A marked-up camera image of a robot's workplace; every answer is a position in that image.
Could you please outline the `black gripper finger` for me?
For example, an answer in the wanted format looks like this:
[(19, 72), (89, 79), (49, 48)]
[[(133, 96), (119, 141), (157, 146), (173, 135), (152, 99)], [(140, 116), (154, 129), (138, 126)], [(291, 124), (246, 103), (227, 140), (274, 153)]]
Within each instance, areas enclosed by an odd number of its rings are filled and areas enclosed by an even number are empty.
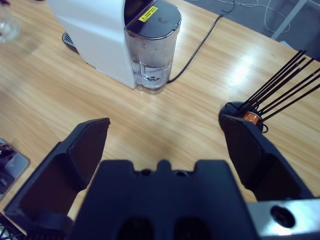
[(109, 118), (88, 120), (49, 152), (4, 208), (27, 240), (64, 240), (73, 220), (68, 213), (102, 159)]
[(230, 115), (220, 117), (219, 125), (240, 182), (257, 201), (314, 198), (303, 180), (256, 125)]

